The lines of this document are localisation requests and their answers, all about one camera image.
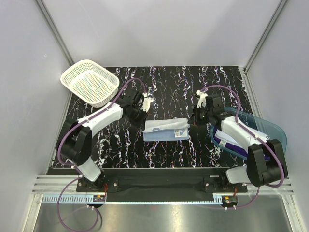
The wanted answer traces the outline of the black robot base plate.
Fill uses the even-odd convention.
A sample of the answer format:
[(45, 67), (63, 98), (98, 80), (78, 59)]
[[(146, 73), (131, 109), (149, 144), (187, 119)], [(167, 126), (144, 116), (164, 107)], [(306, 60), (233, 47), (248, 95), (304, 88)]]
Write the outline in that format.
[(227, 168), (130, 168), (105, 169), (94, 183), (86, 178), (78, 181), (78, 192), (120, 192), (140, 189), (189, 189), (206, 193), (246, 193), (245, 184), (231, 184)]

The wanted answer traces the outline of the purple microfiber towel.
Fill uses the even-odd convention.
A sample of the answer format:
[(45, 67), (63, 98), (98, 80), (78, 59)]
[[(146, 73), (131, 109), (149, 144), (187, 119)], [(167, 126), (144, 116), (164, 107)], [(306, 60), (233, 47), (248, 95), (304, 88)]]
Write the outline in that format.
[(223, 140), (220, 141), (219, 139), (215, 139), (214, 136), (213, 136), (212, 140), (221, 149), (227, 151), (230, 154), (238, 156), (238, 157), (240, 157), (240, 158), (242, 158), (244, 160), (247, 160), (248, 153), (247, 153), (247, 151), (242, 146), (238, 147), (236, 145), (232, 145), (232, 144), (226, 143)]

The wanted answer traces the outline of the light blue towel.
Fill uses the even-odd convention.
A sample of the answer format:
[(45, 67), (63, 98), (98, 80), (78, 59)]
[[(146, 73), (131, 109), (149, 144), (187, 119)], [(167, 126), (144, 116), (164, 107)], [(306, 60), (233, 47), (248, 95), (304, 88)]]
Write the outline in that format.
[(187, 118), (147, 120), (142, 131), (145, 142), (181, 141), (189, 139)]

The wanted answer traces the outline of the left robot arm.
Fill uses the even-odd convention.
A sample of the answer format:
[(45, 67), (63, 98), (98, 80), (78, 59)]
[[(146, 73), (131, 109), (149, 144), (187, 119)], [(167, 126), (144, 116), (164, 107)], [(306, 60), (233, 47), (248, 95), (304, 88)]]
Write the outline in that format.
[(144, 130), (150, 105), (147, 102), (142, 107), (108, 103), (106, 107), (87, 117), (67, 119), (55, 147), (58, 159), (68, 160), (87, 179), (87, 185), (93, 191), (100, 191), (104, 187), (104, 179), (101, 177), (101, 169), (91, 158), (93, 137), (109, 124), (124, 117), (128, 118), (131, 125)]

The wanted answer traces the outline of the white towel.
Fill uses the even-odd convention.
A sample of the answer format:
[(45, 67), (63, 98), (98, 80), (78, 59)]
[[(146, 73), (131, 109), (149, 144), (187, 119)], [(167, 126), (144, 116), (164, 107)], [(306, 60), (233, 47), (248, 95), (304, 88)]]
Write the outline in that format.
[[(265, 133), (263, 132), (260, 132), (260, 131), (257, 131), (255, 129), (253, 129), (253, 132), (255, 134), (257, 134), (259, 137), (261, 137), (262, 139), (269, 139), (269, 136), (266, 135)], [(229, 143), (229, 144), (232, 144), (232, 145), (236, 145), (238, 147), (241, 147), (241, 145), (236, 141), (234, 140), (231, 136), (229, 136), (228, 134), (216, 129), (215, 130), (215, 133), (214, 133), (214, 138), (215, 139), (219, 139), (220, 141), (223, 140), (225, 141), (226, 143)]]

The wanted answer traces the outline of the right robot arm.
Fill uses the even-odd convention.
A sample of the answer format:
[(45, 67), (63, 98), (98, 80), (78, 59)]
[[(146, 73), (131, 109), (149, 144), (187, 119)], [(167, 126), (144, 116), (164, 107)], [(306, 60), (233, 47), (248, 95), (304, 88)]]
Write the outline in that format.
[(237, 183), (279, 188), (288, 176), (285, 152), (280, 140), (267, 138), (260, 131), (245, 125), (239, 119), (238, 110), (195, 106), (189, 123), (195, 126), (210, 123), (234, 139), (247, 154), (245, 166), (230, 168), (219, 179), (223, 191), (231, 191)]

